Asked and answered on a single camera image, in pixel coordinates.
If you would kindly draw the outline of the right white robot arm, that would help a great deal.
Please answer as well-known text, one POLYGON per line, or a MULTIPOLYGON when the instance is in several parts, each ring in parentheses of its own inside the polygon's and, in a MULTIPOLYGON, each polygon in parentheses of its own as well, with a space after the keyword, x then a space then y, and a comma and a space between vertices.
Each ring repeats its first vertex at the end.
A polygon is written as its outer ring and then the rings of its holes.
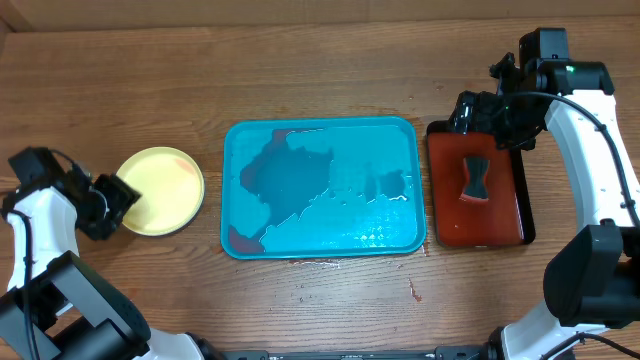
POLYGON ((491 135, 500 149, 530 149, 542 131, 560 149, 576 205, 575 237, 549 262, 544 299, 495 330, 469 359, 570 359, 588 339, 639 318, 639 182, 616 119, 614 85, 601 62, 569 55, 562 28, 521 37, 490 69, 495 92, 462 92, 453 133, 491 135))

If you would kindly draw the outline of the green rimmed plate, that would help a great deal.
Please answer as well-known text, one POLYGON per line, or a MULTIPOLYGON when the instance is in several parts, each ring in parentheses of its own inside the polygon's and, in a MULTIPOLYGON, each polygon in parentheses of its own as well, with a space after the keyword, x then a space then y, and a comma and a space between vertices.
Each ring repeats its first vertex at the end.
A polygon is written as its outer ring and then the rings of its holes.
POLYGON ((179 231, 204 201, 202 171, 175 148, 141 150, 120 166, 117 176, 141 194, 123 218, 123 225, 139 235, 159 237, 179 231))

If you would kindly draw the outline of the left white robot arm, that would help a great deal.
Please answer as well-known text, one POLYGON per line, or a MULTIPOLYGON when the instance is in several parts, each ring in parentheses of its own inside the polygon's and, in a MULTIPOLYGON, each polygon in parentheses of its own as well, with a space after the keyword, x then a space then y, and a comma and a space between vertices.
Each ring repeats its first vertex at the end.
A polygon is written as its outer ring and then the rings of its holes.
POLYGON ((1 297, 1 337, 23 359, 221 359, 192 333, 151 328, 130 299, 78 255, 76 233, 105 240, 140 195, 116 175, 92 178, 60 152, 28 147, 8 162, 20 185, 1 217, 15 264, 1 297))

